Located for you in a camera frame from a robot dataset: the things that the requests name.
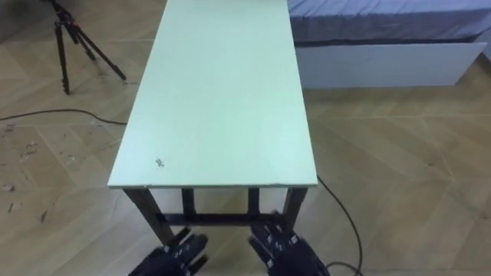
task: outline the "table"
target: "table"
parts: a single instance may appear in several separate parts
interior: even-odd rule
[[[162,242],[169,225],[292,228],[316,172],[286,0],[169,0],[108,186]],[[249,188],[246,214],[196,214],[193,189]],[[283,215],[259,188],[288,188]],[[149,189],[182,189],[162,214]]]

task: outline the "black metal table frame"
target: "black metal table frame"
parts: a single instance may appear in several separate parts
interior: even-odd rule
[[[247,226],[274,222],[293,229],[308,188],[288,188],[282,214],[262,214],[259,211],[259,188],[249,188],[246,214],[199,214],[194,205],[194,189],[181,189],[182,214],[162,213],[149,189],[125,189],[159,240],[166,244],[172,237],[170,226]]]

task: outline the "hand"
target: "hand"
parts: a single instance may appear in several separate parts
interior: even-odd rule
[[[329,276],[314,250],[294,232],[277,225],[251,226],[249,244],[266,264],[269,276]]]
[[[191,264],[206,247],[205,235],[194,235],[189,228],[179,232],[167,245],[155,248],[128,276],[190,276],[207,261],[203,255]]]

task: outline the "light green tabletop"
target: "light green tabletop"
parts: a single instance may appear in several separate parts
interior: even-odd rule
[[[167,2],[108,185],[317,185],[286,0]]]

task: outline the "electrical cord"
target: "electrical cord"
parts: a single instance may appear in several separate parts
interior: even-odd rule
[[[341,200],[331,191],[331,189],[329,189],[329,187],[327,185],[325,185],[324,181],[321,179],[320,176],[317,176],[317,179],[324,186],[324,188],[331,194],[331,196],[339,204],[341,209],[343,209],[343,212],[345,213],[346,217],[350,221],[351,227],[353,228],[354,235],[356,236],[356,240],[358,243],[358,252],[359,252],[358,253],[359,254],[358,255],[359,256],[358,257],[358,267],[357,268],[355,266],[353,266],[352,264],[348,264],[348,263],[345,263],[343,261],[333,261],[333,262],[327,264],[325,266],[325,268],[327,270],[329,270],[329,268],[334,267],[334,266],[344,266],[346,268],[350,268],[354,272],[354,276],[364,276],[363,273],[361,273],[361,266],[363,264],[363,248],[361,247],[361,238],[360,238],[360,234],[358,233],[358,229],[357,229],[353,219],[351,218],[350,213],[348,212],[346,207],[344,207]]]
[[[105,119],[102,119],[99,116],[97,116],[91,112],[88,112],[86,110],[78,110],[78,109],[56,109],[56,110],[43,110],[43,111],[36,111],[36,112],[30,112],[30,113],[22,113],[22,114],[18,114],[18,115],[0,118],[0,121],[12,120],[12,119],[20,118],[20,117],[34,116],[34,115],[39,115],[39,114],[44,114],[44,113],[64,113],[64,112],[83,113],[83,114],[87,114],[89,116],[92,116],[93,118],[95,118],[101,122],[104,122],[104,123],[112,123],[112,124],[119,125],[119,126],[126,126],[127,125],[127,123],[125,123],[125,122],[116,122],[116,121],[112,121],[112,120],[105,120]],[[333,262],[325,265],[325,268],[328,270],[329,268],[334,267],[334,266],[343,266],[346,268],[350,268],[354,272],[354,276],[364,276],[363,273],[361,273],[361,266],[363,264],[363,248],[361,247],[361,239],[360,239],[360,234],[358,233],[358,229],[357,229],[353,219],[351,218],[351,215],[349,214],[348,210],[344,207],[341,200],[339,200],[339,198],[329,189],[329,187],[324,183],[324,181],[321,179],[320,176],[317,176],[317,179],[324,186],[324,188],[329,192],[329,194],[331,194],[331,196],[334,198],[334,200],[339,204],[339,206],[341,207],[341,209],[345,213],[346,217],[348,218],[348,220],[351,224],[351,227],[353,228],[354,235],[356,236],[357,243],[358,243],[358,251],[359,251],[359,259],[358,259],[358,266],[357,267],[355,267],[351,264],[342,262],[342,261],[333,261]]]
[[[9,116],[9,117],[5,117],[5,118],[0,118],[0,121],[3,121],[3,120],[12,120],[12,119],[20,118],[20,117],[33,116],[33,115],[44,114],[44,113],[63,113],[63,112],[83,113],[83,114],[90,115],[90,116],[94,117],[95,119],[97,119],[97,120],[99,120],[101,122],[104,122],[104,123],[112,123],[112,124],[119,125],[119,126],[126,126],[127,125],[127,123],[124,123],[124,122],[116,122],[116,121],[112,121],[112,120],[105,120],[105,119],[102,119],[99,116],[97,116],[97,115],[95,115],[95,114],[93,114],[91,112],[88,112],[86,110],[78,110],[78,109],[56,109],[56,110],[43,110],[43,111],[36,111],[36,112],[30,112],[30,113],[22,113],[22,114],[19,114],[19,115],[14,115],[14,116]]]

